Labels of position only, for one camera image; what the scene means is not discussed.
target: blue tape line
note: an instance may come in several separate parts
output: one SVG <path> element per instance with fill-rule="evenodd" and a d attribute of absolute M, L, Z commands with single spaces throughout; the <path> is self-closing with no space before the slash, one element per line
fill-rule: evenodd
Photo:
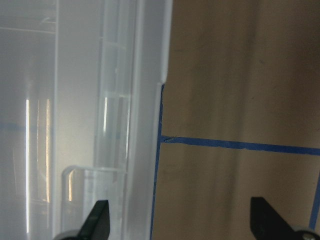
<path fill-rule="evenodd" d="M 159 112 L 159 125 L 158 125 L 158 141 L 156 146 L 156 158 L 155 158 L 155 170 L 154 170 L 154 180 L 153 180 L 153 197 L 152 197 L 152 212 L 151 212 L 151 228 L 150 228 L 150 240 L 152 240 L 152 233 L 154 229 L 154 215 L 155 215 L 155 203 L 156 203 L 156 187 L 158 178 L 158 168 L 159 168 L 159 158 L 160 158 L 160 144 L 162 141 L 162 113 L 163 113 L 163 93 L 165 85 L 161 88 L 161 99 L 160 99 L 160 112 Z"/>
<path fill-rule="evenodd" d="M 225 141 L 204 138 L 192 137 L 174 137 L 174 136 L 161 136 L 161 142 L 166 144 L 187 144 L 205 147 L 220 147 L 227 149 L 247 149 L 253 151 L 266 151 L 275 153 L 287 154 L 308 154 L 320 156 L 320 148 L 300 147 L 300 146 L 285 146 L 285 145 L 272 145 L 262 143 L 251 143 L 241 141 Z"/>
<path fill-rule="evenodd" d="M 318 177 L 318 183 L 317 183 L 316 189 L 315 189 L 313 206 L 312 206 L 311 217 L 310 217 L 310 222 L 309 222 L 309 228 L 311 228 L 312 230 L 315 230 L 315 228 L 316 228 L 319 207 L 320 207 L 320 173 L 319 173 L 319 177 Z"/>
<path fill-rule="evenodd" d="M 35 133 L 37 132 L 37 129 L 43 131 L 45 130 L 45 127 L 37 127 L 36 125 L 30 126 L 30 132 Z M 0 122 L 0 131 L 10 131 L 10 132 L 25 132 L 26 126 L 21 126 L 16 123 L 9 123 L 9 122 Z"/>

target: cardboard surface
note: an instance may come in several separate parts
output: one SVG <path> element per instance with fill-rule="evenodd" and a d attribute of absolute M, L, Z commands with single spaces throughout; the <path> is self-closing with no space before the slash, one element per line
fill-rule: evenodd
<path fill-rule="evenodd" d="M 166 136 L 320 147 L 320 2 L 175 0 Z"/>
<path fill-rule="evenodd" d="M 164 143 L 153 239 L 253 240 L 253 196 L 306 227 L 319 168 L 317 156 Z"/>
<path fill-rule="evenodd" d="M 173 2 L 162 135 L 320 148 L 320 1 Z M 319 170 L 319 156 L 163 143 L 153 239 L 253 240 L 251 196 L 307 227 Z"/>

